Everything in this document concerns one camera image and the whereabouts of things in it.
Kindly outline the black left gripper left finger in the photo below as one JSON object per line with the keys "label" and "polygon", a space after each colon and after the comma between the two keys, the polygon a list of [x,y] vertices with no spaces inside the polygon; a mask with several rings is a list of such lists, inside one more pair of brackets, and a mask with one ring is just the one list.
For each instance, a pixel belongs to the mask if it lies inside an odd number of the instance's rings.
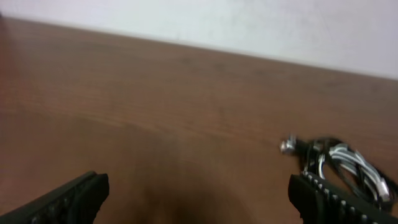
{"label": "black left gripper left finger", "polygon": [[1,215],[1,223],[93,224],[108,195],[108,175],[90,171],[11,212]]}

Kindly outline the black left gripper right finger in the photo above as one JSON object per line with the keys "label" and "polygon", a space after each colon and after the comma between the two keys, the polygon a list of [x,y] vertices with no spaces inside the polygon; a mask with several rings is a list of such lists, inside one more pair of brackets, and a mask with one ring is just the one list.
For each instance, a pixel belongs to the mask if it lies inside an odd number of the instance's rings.
{"label": "black left gripper right finger", "polygon": [[397,224],[396,217],[311,172],[290,176],[288,196],[304,224]]}

